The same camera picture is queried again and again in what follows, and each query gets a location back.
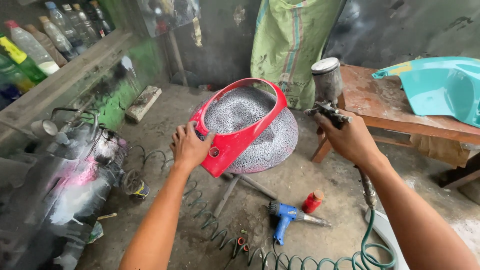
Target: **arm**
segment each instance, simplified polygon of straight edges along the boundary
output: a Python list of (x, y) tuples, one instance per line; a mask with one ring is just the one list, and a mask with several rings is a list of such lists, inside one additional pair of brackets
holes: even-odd
[(120, 263), (120, 270), (167, 269), (180, 212), (183, 188), (192, 170), (205, 159), (215, 133), (201, 141), (195, 122), (177, 127), (172, 135), (175, 162)]
[(447, 222), (395, 172), (370, 135), (363, 119), (341, 130), (324, 116), (315, 120), (335, 151), (358, 165), (371, 179), (387, 213), (402, 254), (412, 270), (480, 269), (473, 253)]

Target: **green sack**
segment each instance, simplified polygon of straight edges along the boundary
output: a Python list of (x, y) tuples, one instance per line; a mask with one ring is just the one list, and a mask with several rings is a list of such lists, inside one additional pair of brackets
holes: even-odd
[[(293, 109), (310, 109), (315, 100), (311, 66), (322, 49), (340, 0), (262, 0), (253, 40), (252, 77), (273, 82)], [(274, 92), (267, 87), (259, 88)]]

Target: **turquoise fairing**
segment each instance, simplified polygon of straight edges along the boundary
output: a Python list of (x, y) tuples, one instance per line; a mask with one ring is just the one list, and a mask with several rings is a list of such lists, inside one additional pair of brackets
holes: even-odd
[(381, 69), (372, 76), (397, 75), (416, 115), (450, 115), (480, 127), (480, 60), (433, 57)]

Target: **green air hose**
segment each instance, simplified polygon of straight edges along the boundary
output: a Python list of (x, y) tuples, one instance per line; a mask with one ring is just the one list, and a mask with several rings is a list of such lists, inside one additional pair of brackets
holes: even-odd
[[(161, 152), (163, 154), (164, 158), (166, 159), (166, 155), (163, 151), (154, 150), (154, 151), (150, 152), (148, 155), (145, 155), (144, 148), (141, 147), (141, 146), (140, 146), (140, 148), (142, 148), (142, 150), (144, 151), (144, 160), (143, 160), (144, 164), (145, 164), (146, 160), (154, 152)], [(164, 164), (162, 165), (162, 169), (170, 161), (172, 161), (172, 160), (165, 160)], [(262, 258), (262, 270), (266, 269), (267, 260), (268, 260), (269, 257), (274, 257), (275, 260), (276, 260), (275, 270), (279, 269), (280, 263), (287, 270), (291, 270), (292, 269), (292, 263), (295, 261), (295, 259), (297, 259), (298, 261), (301, 262), (301, 267), (300, 267), (301, 270), (305, 269), (305, 263), (307, 263), (308, 261), (313, 261), (317, 265), (317, 268), (316, 268), (317, 270), (320, 270), (320, 268), (322, 267), (322, 265), (325, 262), (332, 263), (334, 265), (334, 268), (333, 268), (334, 270), (339, 270), (339, 264), (343, 261), (350, 261), (352, 263), (352, 269), (353, 270), (357, 270), (357, 267), (361, 270), (370, 270), (370, 267), (368, 266), (367, 262), (371, 263), (374, 266), (379, 267), (380, 269), (391, 268), (396, 263), (395, 255), (388, 247), (386, 247), (384, 245), (381, 245), (381, 244), (376, 244), (376, 243), (369, 243), (369, 244), (366, 243), (367, 239), (368, 239), (368, 236), (372, 232), (373, 221), (375, 220), (375, 209), (374, 208), (371, 208), (370, 222), (369, 222), (368, 227), (367, 227), (367, 232), (365, 232), (365, 235), (364, 235), (364, 237), (362, 239), (362, 242), (361, 242), (361, 251), (355, 252), (352, 257), (341, 257), (337, 261), (333, 261), (332, 259), (329, 259), (329, 258), (323, 258), (320, 261), (317, 261), (310, 256), (308, 256), (304, 259), (301, 259), (298, 255), (293, 255), (292, 257), (289, 258), (285, 253), (280, 253), (279, 255), (277, 255), (276, 252), (271, 252), (271, 251), (264, 254), (264, 252), (260, 248), (255, 249), (252, 252), (252, 255), (250, 256), (251, 248), (250, 248), (250, 245), (248, 243), (244, 243), (242, 245), (239, 245), (238, 244), (238, 238), (230, 238), (230, 239), (227, 240), (227, 234), (228, 234), (227, 229), (223, 229), (223, 230), (219, 231), (219, 223), (213, 217), (213, 213), (211, 211), (205, 210), (208, 203), (206, 201), (202, 200), (203, 192), (201, 190), (197, 189), (198, 182), (196, 180), (191, 180), (190, 177), (189, 177), (188, 180), (187, 180), (187, 183), (185, 184), (185, 187), (188, 186), (189, 184), (194, 184), (194, 185), (190, 190), (188, 190), (187, 192), (185, 192), (183, 194), (184, 199), (187, 199), (190, 195), (192, 195), (194, 193), (197, 193), (198, 197), (193, 202), (189, 203), (187, 206), (188, 207), (194, 207), (195, 205), (201, 205), (201, 204), (204, 205), (203, 208), (200, 211), (198, 211), (196, 214), (194, 214), (193, 218), (196, 219), (196, 218), (199, 218), (203, 215), (206, 215), (208, 217), (206, 219), (206, 221), (203, 223), (203, 225), (200, 227), (200, 229), (204, 230), (208, 226), (211, 226), (211, 225), (215, 227), (214, 231), (212, 232), (212, 235), (210, 236), (210, 241), (214, 241), (217, 237), (221, 237), (221, 243), (220, 243), (220, 246), (218, 248), (219, 250), (222, 250), (229, 243), (232, 243), (234, 245), (231, 259), (227, 263), (227, 265), (225, 266), (225, 269), (230, 265), (230, 263), (233, 261), (233, 259), (235, 259), (243, 251), (244, 246), (246, 246), (248, 248), (248, 251), (243, 251), (243, 252), (247, 253), (247, 260), (248, 260), (247, 265), (250, 266), (252, 264), (253, 259), (260, 254), (260, 256)], [(366, 250), (367, 250), (367, 248), (370, 248), (370, 247), (378, 247), (378, 248), (381, 248), (381, 249), (385, 250), (386, 252), (388, 252), (388, 254), (390, 254), (390, 256), (392, 258), (391, 261), (389, 263), (386, 263), (386, 264), (381, 264), (373, 255), (367, 253)], [(356, 261), (358, 255), (360, 255), (360, 258), (361, 258), (361, 261), (362, 261), (363, 265), (361, 265), (359, 262)], [(281, 260), (282, 257), (284, 257), (287, 260), (288, 265), (285, 266), (285, 264)]]

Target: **blue heat gun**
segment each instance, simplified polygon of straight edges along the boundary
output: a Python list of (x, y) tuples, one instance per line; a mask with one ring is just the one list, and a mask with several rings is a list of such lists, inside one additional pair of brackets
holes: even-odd
[(280, 218), (275, 229), (275, 234), (273, 235), (273, 239), (277, 240), (280, 245), (283, 245), (283, 237), (290, 221), (306, 221), (318, 224), (322, 227), (332, 226), (330, 222), (324, 219), (305, 214), (302, 210), (298, 210), (294, 206), (279, 202), (270, 202), (268, 205), (268, 213)]

